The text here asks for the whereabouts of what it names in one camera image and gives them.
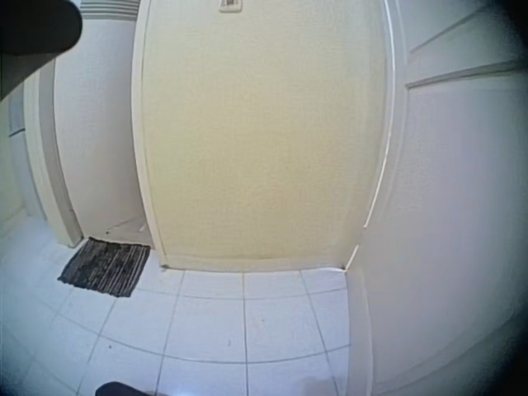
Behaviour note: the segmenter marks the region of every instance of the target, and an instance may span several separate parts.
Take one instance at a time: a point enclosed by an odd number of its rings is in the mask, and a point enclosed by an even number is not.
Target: floor tile
[[[166,354],[201,361],[245,361],[243,301],[180,297]]]
[[[348,360],[350,358],[349,353],[350,347],[338,349],[328,353],[330,369],[332,370],[333,376],[336,379],[339,396],[345,396],[347,394]]]
[[[305,295],[298,271],[258,272],[244,274],[244,294],[247,299]]]
[[[325,355],[248,367],[251,396],[336,396]]]
[[[129,299],[117,299],[102,335],[131,347],[163,353],[176,298],[135,290]]]
[[[36,359],[63,383],[77,389],[96,341],[95,333],[57,316]]]
[[[84,243],[85,241],[82,241],[76,247],[68,247],[56,241],[51,241],[45,246],[41,255],[50,260],[54,265],[62,266],[62,269],[64,269],[69,260]]]
[[[247,361],[324,351],[308,296],[246,301]]]
[[[59,382],[40,363],[31,364],[27,376],[22,384],[24,396],[75,396],[76,392],[65,384]]]
[[[337,268],[319,268],[301,271],[309,293],[346,289],[345,273]]]
[[[66,285],[57,279],[59,277],[57,272],[57,266],[52,266],[33,288],[33,294],[55,310],[60,309],[73,289],[73,286]]]
[[[105,338],[99,338],[80,394],[93,396],[101,385],[117,381],[142,392],[153,394],[156,390],[162,357],[138,351]]]
[[[2,329],[0,350],[0,383],[11,388],[23,380],[31,363],[31,354],[5,329]]]
[[[246,396],[246,366],[180,361],[165,357],[158,394]]]
[[[158,255],[151,250],[136,288],[177,295],[182,277],[183,271],[161,268]]]
[[[181,285],[181,295],[212,299],[241,299],[243,297],[242,274],[187,271]]]
[[[116,297],[93,290],[73,288],[60,314],[75,323],[99,333]]]
[[[327,350],[345,347],[350,340],[346,290],[311,295],[313,309]]]
[[[35,253],[31,246],[8,257],[3,264],[3,270],[8,276],[29,289],[35,286],[50,267],[51,262]]]
[[[33,354],[50,330],[55,311],[24,290],[18,290],[17,293],[15,302],[2,302],[2,322],[20,344]]]

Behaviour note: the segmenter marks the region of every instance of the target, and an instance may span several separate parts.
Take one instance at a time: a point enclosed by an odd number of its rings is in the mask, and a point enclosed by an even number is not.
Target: door frame
[[[54,117],[55,61],[33,73],[24,83],[26,144],[42,209],[55,237],[75,247],[83,239],[69,199],[60,164]]]

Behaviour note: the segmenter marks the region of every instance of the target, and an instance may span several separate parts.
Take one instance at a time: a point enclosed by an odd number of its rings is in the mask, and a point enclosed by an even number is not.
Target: small wall plate
[[[220,12],[241,12],[242,0],[220,0]]]

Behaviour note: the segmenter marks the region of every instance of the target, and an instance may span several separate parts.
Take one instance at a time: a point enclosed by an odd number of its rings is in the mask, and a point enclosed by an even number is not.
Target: rug
[[[130,297],[150,247],[89,238],[63,269],[59,281],[115,297]]]

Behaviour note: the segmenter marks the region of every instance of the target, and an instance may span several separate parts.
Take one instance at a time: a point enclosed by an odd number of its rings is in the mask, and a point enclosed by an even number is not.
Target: tile grout line
[[[77,396],[81,394],[81,385],[83,384],[84,378],[86,377],[86,374],[88,372],[88,366],[90,365],[90,361],[92,360],[93,352],[96,350],[97,344],[99,343],[99,340],[101,339],[102,329],[105,328],[106,322],[108,322],[108,318],[110,317],[112,310],[114,309],[114,306],[116,305],[116,302],[117,302],[117,297],[115,297],[114,301],[112,302],[112,306],[110,307],[110,310],[108,311],[105,321],[102,323],[101,330],[99,330],[99,333],[97,334],[97,339],[95,343],[93,344],[92,351],[90,352],[90,356],[88,357],[88,360],[86,362],[84,373],[82,374],[82,378],[79,381],[79,385],[77,387],[77,393],[76,393]]]
[[[162,378],[163,363],[165,362],[165,352],[167,351],[168,338],[171,336],[172,324],[174,323],[174,316],[176,315],[176,308],[178,301],[180,301],[180,293],[182,291],[183,279],[185,278],[187,271],[184,271],[181,274],[180,284],[178,285],[178,292],[176,293],[176,300],[174,301],[174,306],[172,307],[171,322],[168,324],[167,336],[165,336],[165,345],[163,345],[162,361],[159,365],[158,379],[156,380],[156,389],[154,390],[154,395],[158,394],[159,381]]]
[[[155,290],[147,290],[147,289],[142,289],[142,288],[136,288],[137,290],[141,290],[141,291],[146,291],[148,293],[154,293],[154,294],[157,294],[157,295],[174,295],[172,293],[167,293],[167,292],[164,292],[164,291],[155,291]],[[339,288],[336,288],[336,289],[329,289],[329,290],[321,290],[321,291],[313,291],[313,292],[308,292],[308,293],[303,293],[301,295],[283,295],[283,296],[279,296],[279,297],[251,297],[251,298],[248,298],[248,297],[242,297],[241,299],[246,299],[248,301],[262,301],[262,300],[274,300],[274,299],[293,299],[294,297],[304,297],[305,295],[324,295],[326,293],[332,293],[334,291],[341,291],[341,290],[346,290],[347,288],[346,287],[339,287]],[[199,296],[199,295],[180,295],[181,297],[185,297],[186,299],[219,299],[219,300],[227,300],[227,301],[239,301],[241,299],[239,298],[236,298],[236,297],[205,297],[205,296]]]
[[[66,303],[66,299],[68,299],[68,297],[72,294],[73,288],[68,292],[68,295],[66,296],[66,298],[64,299],[64,301],[60,304],[60,306],[59,306],[58,309],[54,309],[53,307],[50,307],[49,305],[47,305],[46,303],[44,303],[40,298],[38,298],[38,297],[33,293],[33,290],[26,290],[26,291],[29,293],[29,295],[30,295],[32,298],[36,299],[38,302],[40,302],[41,304],[43,304],[45,307],[47,307],[47,308],[49,308],[49,309],[52,309],[52,310],[54,311],[54,315],[53,315],[51,321],[49,322],[49,328],[48,328],[48,332],[51,332],[51,327],[53,326],[53,323],[54,323],[55,319],[59,316],[59,311],[63,308],[64,304]],[[21,377],[21,380],[20,380],[20,386],[21,386],[21,385],[24,383],[24,381],[26,380],[26,377],[28,376],[28,374],[29,374],[29,372],[30,372],[30,368],[31,368],[31,366],[32,366],[33,364],[37,363],[37,364],[39,364],[39,365],[42,365],[42,364],[38,361],[38,359],[36,358],[37,355],[38,355],[39,352],[40,352],[41,347],[42,347],[42,346],[39,345],[39,346],[36,348],[35,352],[30,353],[30,356],[31,356],[30,363],[29,363],[29,365],[27,366],[27,369],[26,369],[26,371],[24,372],[24,375]],[[57,377],[56,377],[51,371],[49,371],[49,370],[47,370],[47,369],[46,369],[46,371],[47,371],[48,373],[50,373],[53,377],[57,378]]]
[[[70,323],[73,323],[73,324],[79,326],[80,328],[86,330],[87,332],[90,332],[92,334],[96,334],[97,335],[97,333],[94,332],[93,330],[91,330],[89,328],[85,328],[83,325],[78,324],[77,322],[73,321],[72,319],[63,316],[62,314],[60,316],[62,318],[64,318],[64,319],[68,320]],[[125,343],[123,343],[121,341],[118,341],[118,340],[116,340],[114,338],[111,338],[111,337],[108,337],[108,336],[105,336],[105,335],[101,335],[101,338],[103,338],[105,340],[108,340],[108,341],[115,342],[116,344],[122,345],[123,347],[134,349],[135,351],[148,353],[149,355],[168,357],[170,359],[175,359],[175,360],[178,360],[178,361],[191,361],[191,362],[195,362],[195,363],[210,363],[210,364],[213,364],[213,365],[243,365],[244,364],[243,361],[205,361],[205,360],[201,360],[201,359],[186,359],[185,357],[171,356],[171,355],[167,355],[167,354],[163,355],[163,354],[158,353],[158,352],[147,351],[146,349],[138,348],[138,347],[130,345],[130,344],[125,344]],[[328,352],[339,351],[341,349],[348,348],[350,345],[351,344],[338,346],[338,347],[329,349]],[[316,352],[316,353],[312,353],[312,354],[308,354],[308,355],[302,355],[302,356],[296,356],[296,357],[287,357],[285,359],[275,359],[275,360],[271,360],[271,361],[249,361],[247,364],[248,365],[264,365],[266,363],[280,363],[282,361],[297,361],[297,360],[304,359],[304,358],[307,358],[307,357],[319,356],[319,355],[322,355],[323,353],[325,353],[325,352],[324,351],[323,352]]]
[[[249,396],[248,323],[246,321],[246,276],[242,273],[242,306],[244,318],[244,351],[246,352],[246,396]]]
[[[301,280],[303,281],[303,285],[304,285],[304,289],[306,290],[306,294],[308,295],[308,301],[310,303],[310,307],[311,307],[313,315],[315,317],[315,322],[317,324],[317,329],[319,331],[319,336],[321,337],[321,341],[323,342],[324,355],[327,358],[328,369],[330,370],[330,374],[332,375],[332,378],[333,378],[333,386],[334,386],[334,389],[336,390],[336,396],[338,396],[339,395],[339,388],[337,387],[336,376],[332,372],[332,366],[330,365],[330,356],[328,356],[327,344],[324,342],[323,332],[321,331],[321,326],[319,325],[319,319],[317,318],[317,314],[315,313],[314,302],[312,301],[312,297],[310,296],[310,293],[308,292],[308,286],[306,285],[306,281],[304,280],[303,273],[301,271],[299,271],[299,274],[300,274]]]

